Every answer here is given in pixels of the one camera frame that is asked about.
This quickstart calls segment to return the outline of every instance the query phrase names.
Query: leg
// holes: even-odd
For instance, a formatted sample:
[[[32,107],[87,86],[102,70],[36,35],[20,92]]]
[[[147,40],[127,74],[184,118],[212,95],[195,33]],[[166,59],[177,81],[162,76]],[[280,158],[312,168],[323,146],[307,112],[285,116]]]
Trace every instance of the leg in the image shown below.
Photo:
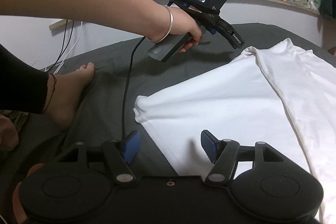
[[[62,128],[70,126],[80,94],[94,77],[92,63],[66,75],[51,75],[25,64],[0,45],[0,109],[48,113]]]

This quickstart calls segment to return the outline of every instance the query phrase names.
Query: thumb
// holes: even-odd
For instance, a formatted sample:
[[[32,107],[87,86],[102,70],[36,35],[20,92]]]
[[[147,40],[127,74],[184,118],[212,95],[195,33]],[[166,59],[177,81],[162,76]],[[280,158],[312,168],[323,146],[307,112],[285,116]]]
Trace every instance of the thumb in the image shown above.
[[[193,40],[195,40],[196,42],[201,40],[202,31],[195,21],[189,33],[193,36]]]

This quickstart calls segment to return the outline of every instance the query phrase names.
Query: pink cloth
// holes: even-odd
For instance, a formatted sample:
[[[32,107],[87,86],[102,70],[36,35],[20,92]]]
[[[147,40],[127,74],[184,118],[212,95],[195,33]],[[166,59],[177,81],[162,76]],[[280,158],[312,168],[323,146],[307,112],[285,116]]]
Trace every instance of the pink cloth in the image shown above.
[[[11,151],[19,143],[17,130],[11,120],[0,114],[0,150]]]

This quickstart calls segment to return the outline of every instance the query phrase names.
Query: gray handle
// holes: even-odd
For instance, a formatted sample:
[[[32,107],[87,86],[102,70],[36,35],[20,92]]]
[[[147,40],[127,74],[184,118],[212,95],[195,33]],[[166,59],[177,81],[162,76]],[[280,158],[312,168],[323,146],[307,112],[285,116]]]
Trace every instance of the gray handle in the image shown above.
[[[201,26],[202,34],[206,32],[205,27]],[[183,45],[190,41],[192,36],[190,33],[185,34],[169,34],[162,42],[156,43],[151,47],[147,54],[161,62],[166,62],[170,57],[176,54]]]

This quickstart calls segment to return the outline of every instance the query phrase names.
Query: white cloth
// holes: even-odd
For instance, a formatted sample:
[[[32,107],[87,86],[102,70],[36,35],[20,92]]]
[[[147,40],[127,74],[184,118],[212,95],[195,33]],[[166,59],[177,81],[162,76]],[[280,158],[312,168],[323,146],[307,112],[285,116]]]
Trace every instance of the white cloth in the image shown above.
[[[204,178],[213,166],[204,129],[241,145],[265,141],[309,172],[306,156],[324,189],[324,223],[336,223],[336,68],[311,50],[289,38],[249,47],[227,65],[139,96],[134,112],[179,175]],[[245,170],[239,164],[237,174]]]

